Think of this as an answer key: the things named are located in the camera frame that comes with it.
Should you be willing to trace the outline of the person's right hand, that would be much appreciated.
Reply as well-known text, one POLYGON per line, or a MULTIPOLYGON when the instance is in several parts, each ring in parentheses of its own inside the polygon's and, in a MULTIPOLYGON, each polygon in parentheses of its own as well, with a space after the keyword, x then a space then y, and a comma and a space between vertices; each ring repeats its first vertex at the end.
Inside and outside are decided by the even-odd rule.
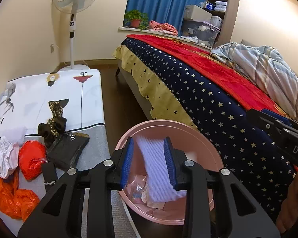
POLYGON ((287 198, 283 201, 277 217, 276 226, 281 233, 290 230, 298 220, 298 173, 288 188, 287 198))

